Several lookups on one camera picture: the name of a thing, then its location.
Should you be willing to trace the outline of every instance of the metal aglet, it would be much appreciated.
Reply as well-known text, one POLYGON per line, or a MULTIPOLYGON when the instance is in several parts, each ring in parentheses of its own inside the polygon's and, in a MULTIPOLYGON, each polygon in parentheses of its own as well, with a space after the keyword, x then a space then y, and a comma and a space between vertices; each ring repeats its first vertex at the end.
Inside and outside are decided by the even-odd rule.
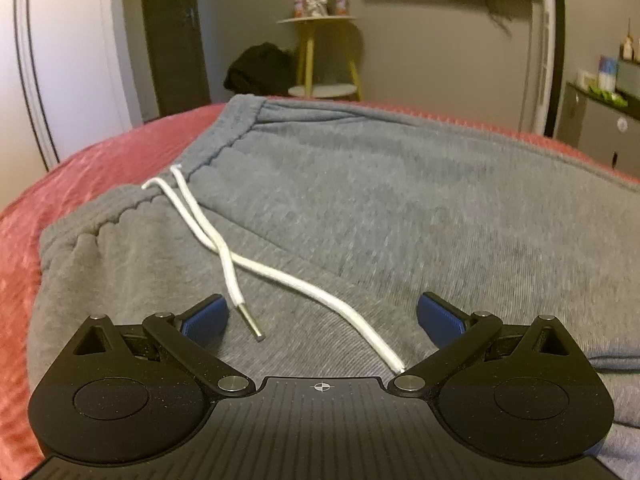
POLYGON ((260 330, 260 327, 258 326, 257 321, 255 320, 254 316, 252 316, 252 314, 249 312, 249 309, 247 308, 246 304, 240 303, 236 308, 238 309, 240 316, 242 316, 242 318, 244 319, 244 322, 246 323, 246 325, 249 327, 249 330, 251 330, 251 332, 254 334, 255 340, 258 343, 260 341, 263 341, 265 337, 264 333, 262 332, 262 330, 260 330))

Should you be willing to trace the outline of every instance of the gray cabinet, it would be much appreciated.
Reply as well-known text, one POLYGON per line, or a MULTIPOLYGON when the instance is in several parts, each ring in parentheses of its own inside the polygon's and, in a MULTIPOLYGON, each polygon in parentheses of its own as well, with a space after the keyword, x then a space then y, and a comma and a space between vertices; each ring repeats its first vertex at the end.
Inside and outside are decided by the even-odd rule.
POLYGON ((604 166, 640 177, 640 121, 570 84, 564 94, 558 140, 604 166))

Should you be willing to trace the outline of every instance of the metal pivot pin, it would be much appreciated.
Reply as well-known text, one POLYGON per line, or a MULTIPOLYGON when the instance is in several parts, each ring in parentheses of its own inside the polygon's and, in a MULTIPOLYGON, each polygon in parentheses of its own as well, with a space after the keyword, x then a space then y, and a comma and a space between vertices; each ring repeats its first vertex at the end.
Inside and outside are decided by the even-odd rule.
POLYGON ((247 386, 249 386, 249 381, 237 375, 229 375, 218 381, 218 387, 226 392, 241 392, 247 386))
POLYGON ((424 379, 415 375, 402 375, 395 378, 396 388, 404 392, 418 392, 426 386, 424 379))
POLYGON ((249 330, 251 330, 251 332, 254 334, 255 340, 258 343, 260 341, 263 341, 265 337, 264 332, 262 332, 262 330, 258 326, 258 322, 255 320, 254 316, 252 316, 252 314, 249 312, 249 309, 247 308, 246 304, 239 303, 236 308, 238 309, 240 316, 242 316, 242 319, 244 319, 244 322, 246 323, 246 325, 249 327, 249 330))

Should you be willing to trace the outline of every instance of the shelf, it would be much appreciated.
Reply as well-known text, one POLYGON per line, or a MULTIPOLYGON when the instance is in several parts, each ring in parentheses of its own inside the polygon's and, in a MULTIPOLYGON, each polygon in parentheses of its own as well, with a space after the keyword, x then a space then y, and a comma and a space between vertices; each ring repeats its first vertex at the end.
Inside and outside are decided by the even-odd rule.
POLYGON ((355 20, 353 16, 305 16, 304 18, 288 18, 278 23, 302 23, 302 22, 344 22, 355 20))
MULTIPOLYGON (((330 99, 335 97, 347 97, 356 93, 356 85, 341 83, 334 85, 314 85, 311 97, 316 99, 330 99)), ((305 86, 298 85, 289 88, 289 95, 293 97, 305 97, 305 86)))

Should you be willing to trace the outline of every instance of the gray wall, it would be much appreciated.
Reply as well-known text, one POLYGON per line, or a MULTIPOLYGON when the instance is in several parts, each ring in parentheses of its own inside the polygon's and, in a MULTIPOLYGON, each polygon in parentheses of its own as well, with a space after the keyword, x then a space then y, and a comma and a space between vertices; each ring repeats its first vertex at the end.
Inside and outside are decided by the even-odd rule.
MULTIPOLYGON (((351 0, 365 100, 529 130, 540 62, 539 3, 487 0, 505 16, 504 30, 490 19, 485 1, 351 0)), ((292 0, 199 4, 214 100, 228 96, 224 73, 244 49, 263 41, 296 44, 292 26, 275 24, 291 14, 292 0)), ((570 79, 577 68, 596 70, 600 54, 617 53, 630 13, 640 33, 640 0, 567 0, 567 6, 570 79)), ((318 49, 319 76, 344 77, 330 38, 318 49)))

